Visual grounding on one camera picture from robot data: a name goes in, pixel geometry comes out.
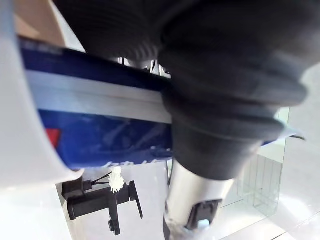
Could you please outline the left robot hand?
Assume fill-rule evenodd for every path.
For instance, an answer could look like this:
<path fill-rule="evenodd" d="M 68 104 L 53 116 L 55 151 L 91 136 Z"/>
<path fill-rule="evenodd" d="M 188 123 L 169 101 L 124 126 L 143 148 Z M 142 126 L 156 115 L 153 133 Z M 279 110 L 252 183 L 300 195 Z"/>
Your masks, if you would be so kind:
<path fill-rule="evenodd" d="M 227 191 L 264 142 L 274 116 L 307 95 L 320 61 L 317 0 L 57 0 L 88 54 L 157 59 L 170 74 L 162 94 L 172 118 L 167 240 L 203 240 Z"/>

